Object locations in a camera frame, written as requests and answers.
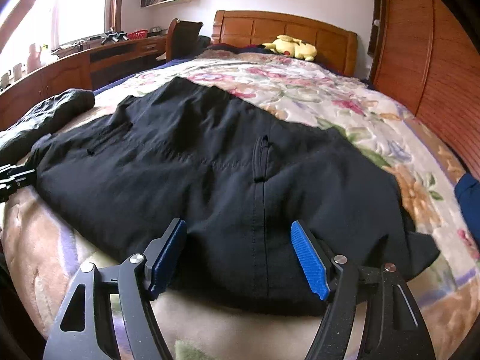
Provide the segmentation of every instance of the red basket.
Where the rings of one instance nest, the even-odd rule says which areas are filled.
[[[128,34],[128,39],[145,39],[147,37],[148,30],[135,31]]]

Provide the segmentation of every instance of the floral blanket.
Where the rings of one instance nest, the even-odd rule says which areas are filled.
[[[142,96],[175,76],[218,87],[279,119],[336,128],[366,157],[398,180],[417,230],[431,234],[441,255],[409,282],[438,360],[457,349],[480,311],[480,254],[460,214],[454,185],[464,174],[445,145],[405,107],[355,78],[279,55],[209,50],[193,61],[138,74],[96,97],[95,108],[64,130],[111,114],[127,95]],[[47,337],[80,264],[115,264],[24,188],[3,211],[1,240],[20,298]],[[123,359],[131,359],[118,298],[114,325]],[[177,360],[303,359],[320,323],[314,317],[258,315],[197,302],[167,291],[153,302]],[[358,306],[347,351],[359,349],[365,305]]]

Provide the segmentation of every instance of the wooden window frame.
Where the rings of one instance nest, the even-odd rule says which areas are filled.
[[[20,0],[0,26],[0,52],[36,0]],[[122,0],[105,0],[105,31],[121,29]]]

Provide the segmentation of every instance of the pikachu stuffed animal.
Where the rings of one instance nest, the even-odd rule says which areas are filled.
[[[264,43],[266,49],[288,57],[313,61],[317,55],[317,48],[313,44],[303,43],[301,39],[288,35],[279,35],[273,43]]]

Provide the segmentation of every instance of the wooden wardrobe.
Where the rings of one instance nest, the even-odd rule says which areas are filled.
[[[370,80],[480,176],[480,55],[441,0],[381,0]]]

